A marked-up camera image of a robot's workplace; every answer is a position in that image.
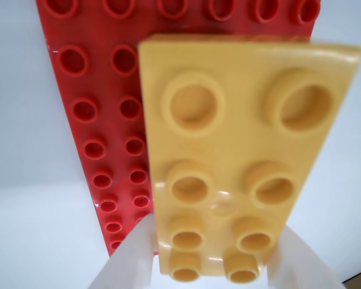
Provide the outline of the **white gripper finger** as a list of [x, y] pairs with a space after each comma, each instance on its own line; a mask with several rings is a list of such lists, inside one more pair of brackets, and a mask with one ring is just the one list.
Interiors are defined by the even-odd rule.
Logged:
[[155, 217], [151, 213], [143, 217], [122, 241], [89, 289], [148, 288], [157, 250]]
[[345, 289], [333, 270], [288, 226], [267, 264], [267, 275], [269, 288]]

